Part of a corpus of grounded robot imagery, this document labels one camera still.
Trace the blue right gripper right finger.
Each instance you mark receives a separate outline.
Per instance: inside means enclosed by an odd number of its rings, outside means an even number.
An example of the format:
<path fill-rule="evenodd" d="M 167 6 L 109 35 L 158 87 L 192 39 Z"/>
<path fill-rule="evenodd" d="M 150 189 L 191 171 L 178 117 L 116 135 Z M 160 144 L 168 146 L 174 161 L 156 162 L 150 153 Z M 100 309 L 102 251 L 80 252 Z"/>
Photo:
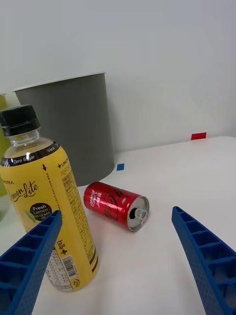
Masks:
<path fill-rule="evenodd" d="M 236 314 L 236 253 L 179 207 L 172 223 L 190 265 L 205 313 Z"/>

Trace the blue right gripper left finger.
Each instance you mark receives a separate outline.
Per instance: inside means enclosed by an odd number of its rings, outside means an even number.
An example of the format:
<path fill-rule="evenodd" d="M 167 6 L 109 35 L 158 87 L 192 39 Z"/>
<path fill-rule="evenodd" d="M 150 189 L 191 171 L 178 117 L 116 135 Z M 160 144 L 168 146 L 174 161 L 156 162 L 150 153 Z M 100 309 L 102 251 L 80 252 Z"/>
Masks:
<path fill-rule="evenodd" d="M 56 210 L 0 257 L 0 313 L 32 314 L 62 226 Z"/>

